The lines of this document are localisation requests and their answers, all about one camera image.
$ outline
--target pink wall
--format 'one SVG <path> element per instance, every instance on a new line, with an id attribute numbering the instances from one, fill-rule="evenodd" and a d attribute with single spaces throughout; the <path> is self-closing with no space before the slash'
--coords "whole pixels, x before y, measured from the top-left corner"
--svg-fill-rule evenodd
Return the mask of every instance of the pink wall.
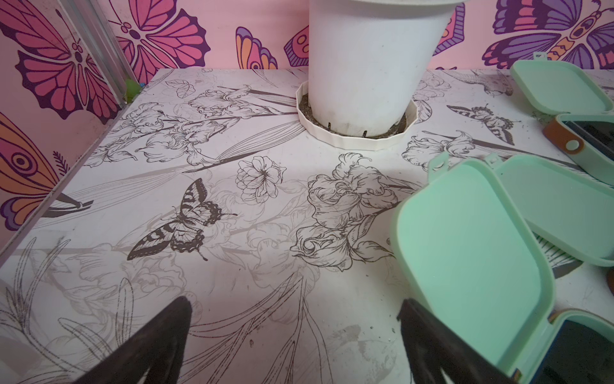
<path id="1" fill-rule="evenodd" d="M 56 0 L 0 1 L 0 248 L 117 115 L 69 25 Z"/>
<path id="2" fill-rule="evenodd" d="M 308 62 L 308 0 L 98 1 L 141 82 L 158 68 Z M 542 50 L 582 68 L 614 68 L 612 7 L 614 0 L 472 0 L 457 7 L 430 67 L 507 69 Z M 356 52 L 356 65 L 368 54 Z"/>

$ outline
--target butterfly illustration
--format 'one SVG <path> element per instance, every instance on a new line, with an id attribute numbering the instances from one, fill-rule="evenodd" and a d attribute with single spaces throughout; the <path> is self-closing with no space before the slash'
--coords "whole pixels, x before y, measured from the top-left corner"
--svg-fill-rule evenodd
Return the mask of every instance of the butterfly illustration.
<path id="1" fill-rule="evenodd" d="M 85 108 L 105 124 L 119 106 L 94 60 L 84 52 L 59 10 L 56 14 L 72 36 L 71 48 L 51 23 L 28 0 L 0 1 L 0 29 L 28 53 L 18 51 L 15 66 L 41 108 L 51 108 L 62 119 Z"/>
<path id="2" fill-rule="evenodd" d="M 509 69 L 516 60 L 532 59 L 534 52 L 548 52 L 549 60 L 568 61 L 584 69 L 595 67 L 593 58 L 601 69 L 614 68 L 614 22 L 592 30 L 604 12 L 614 8 L 601 10 L 600 0 L 592 2 L 597 10 L 579 21 L 582 0 L 498 0 L 492 25 L 496 34 L 542 29 L 565 31 L 565 36 L 539 32 L 508 37 L 486 49 L 484 64 Z"/>
<path id="3" fill-rule="evenodd" d="M 465 40 L 465 4 L 454 9 L 433 56 Z"/>
<path id="4" fill-rule="evenodd" d="M 502 95 L 503 93 L 512 96 L 514 90 L 511 87 L 510 81 L 505 75 L 497 70 L 495 75 L 480 74 L 474 69 L 471 70 L 472 74 L 468 72 L 459 71 L 447 71 L 444 73 L 466 84 L 480 84 L 484 86 L 484 92 L 492 97 Z"/>
<path id="5" fill-rule="evenodd" d="M 4 226 L 18 230 L 60 181 L 36 145 L 4 114 L 0 113 L 0 189 L 17 195 L 0 206 Z M 70 207 L 49 208 L 46 217 L 58 217 L 88 209 L 93 201 L 77 202 L 60 194 Z"/>
<path id="6" fill-rule="evenodd" d="M 169 244 L 173 251 L 180 253 L 198 250 L 203 245 L 203 227 L 215 224 L 223 215 L 236 216 L 235 213 L 222 213 L 217 204 L 206 199 L 203 180 L 191 183 L 181 200 L 177 216 L 140 239 L 128 254 L 128 260 L 162 252 Z"/>
<path id="7" fill-rule="evenodd" d="M 290 66 L 309 65 L 309 26 L 301 29 L 284 46 Z"/>
<path id="8" fill-rule="evenodd" d="M 448 106 L 450 110 L 459 115 L 481 121 L 493 135 L 510 145 L 514 145 L 514 138 L 510 133 L 510 129 L 514 127 L 514 122 L 503 117 L 495 116 L 487 107 L 488 104 L 484 107 L 473 107 L 471 109 L 452 105 Z"/>
<path id="9" fill-rule="evenodd" d="M 260 40 L 240 26 L 236 29 L 236 57 L 241 69 L 277 69 L 277 60 Z"/>
<path id="10" fill-rule="evenodd" d="M 117 21 L 108 21 L 122 32 L 117 41 L 140 83 L 149 83 L 160 68 L 204 66 L 204 54 L 211 50 L 206 31 L 184 9 L 175 16 L 177 0 L 124 2 L 132 20 L 122 20 L 109 0 Z"/>

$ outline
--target dark brown object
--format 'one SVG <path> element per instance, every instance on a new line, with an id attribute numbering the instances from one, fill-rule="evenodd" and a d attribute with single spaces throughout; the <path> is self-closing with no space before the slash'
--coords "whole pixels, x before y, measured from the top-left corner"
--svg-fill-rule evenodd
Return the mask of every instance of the dark brown object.
<path id="1" fill-rule="evenodd" d="M 309 120 L 313 124 L 327 131 L 331 130 L 330 123 L 328 123 L 328 128 L 327 128 L 323 126 L 322 124 L 320 124 L 320 122 L 317 121 L 315 117 L 313 117 L 313 113 L 311 112 L 311 106 L 309 105 L 309 94 L 303 95 L 301 102 L 298 104 L 298 108 L 301 110 L 303 115 L 305 115 L 307 120 Z M 403 117 L 401 117 L 401 121 L 399 121 L 398 124 L 391 126 L 390 129 L 386 133 L 382 133 L 381 135 L 378 135 L 378 136 L 367 136 L 367 131 L 365 131 L 362 134 L 362 137 L 370 138 L 370 139 L 385 139 L 385 138 L 389 138 L 390 136 L 394 136 L 398 133 L 403 132 L 406 126 L 407 126 L 407 116 L 403 114 Z M 337 133 L 335 131 L 332 131 L 332 132 L 339 136 L 347 136 L 347 135 L 342 135 L 341 133 Z"/>
<path id="2" fill-rule="evenodd" d="M 192 306 L 176 298 L 134 336 L 74 384 L 175 384 L 184 359 Z"/>
<path id="3" fill-rule="evenodd" d="M 605 276 L 606 281 L 608 282 L 608 288 L 610 288 L 610 292 L 614 295 L 614 268 L 610 268 L 608 274 Z"/>
<path id="4" fill-rule="evenodd" d="M 397 319 L 416 384 L 445 384 L 442 371 L 457 384 L 514 384 L 414 299 Z"/>

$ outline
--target orange butterfly wing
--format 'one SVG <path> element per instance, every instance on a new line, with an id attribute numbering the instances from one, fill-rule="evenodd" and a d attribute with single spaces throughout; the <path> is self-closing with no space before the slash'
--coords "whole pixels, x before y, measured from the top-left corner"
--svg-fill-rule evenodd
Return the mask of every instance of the orange butterfly wing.
<path id="1" fill-rule="evenodd" d="M 0 207 L 6 228 L 19 229 L 58 181 L 36 145 L 0 113 L 0 189 L 18 195 Z"/>
<path id="2" fill-rule="evenodd" d="M 277 69 L 277 60 L 260 40 L 240 26 L 236 29 L 236 56 L 241 69 Z"/>

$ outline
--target pink butterfly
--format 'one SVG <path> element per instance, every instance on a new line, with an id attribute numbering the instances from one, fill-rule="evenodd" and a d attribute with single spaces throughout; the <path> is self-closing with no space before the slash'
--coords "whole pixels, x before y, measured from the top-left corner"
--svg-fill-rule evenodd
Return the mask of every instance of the pink butterfly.
<path id="1" fill-rule="evenodd" d="M 55 10 L 64 21 L 59 10 Z M 83 109 L 105 124 L 117 116 L 119 106 L 98 67 L 79 39 L 72 36 L 72 49 L 51 23 L 28 0 L 0 0 L 0 29 L 28 53 L 17 51 L 23 86 L 41 108 L 51 108 L 62 119 Z"/>
<path id="2" fill-rule="evenodd" d="M 183 9 L 175 16 L 177 0 L 128 3 L 134 24 L 122 21 L 111 0 L 119 22 L 109 22 L 123 33 L 117 40 L 140 83 L 149 83 L 160 68 L 204 66 L 204 54 L 211 50 L 204 40 L 206 31 Z"/>

